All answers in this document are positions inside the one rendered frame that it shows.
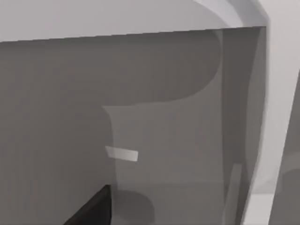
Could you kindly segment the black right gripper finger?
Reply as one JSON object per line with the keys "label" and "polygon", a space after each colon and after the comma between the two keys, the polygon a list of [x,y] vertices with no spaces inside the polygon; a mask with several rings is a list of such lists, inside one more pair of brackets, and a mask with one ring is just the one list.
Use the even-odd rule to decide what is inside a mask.
{"label": "black right gripper finger", "polygon": [[63,225],[111,225],[112,192],[104,185]]}

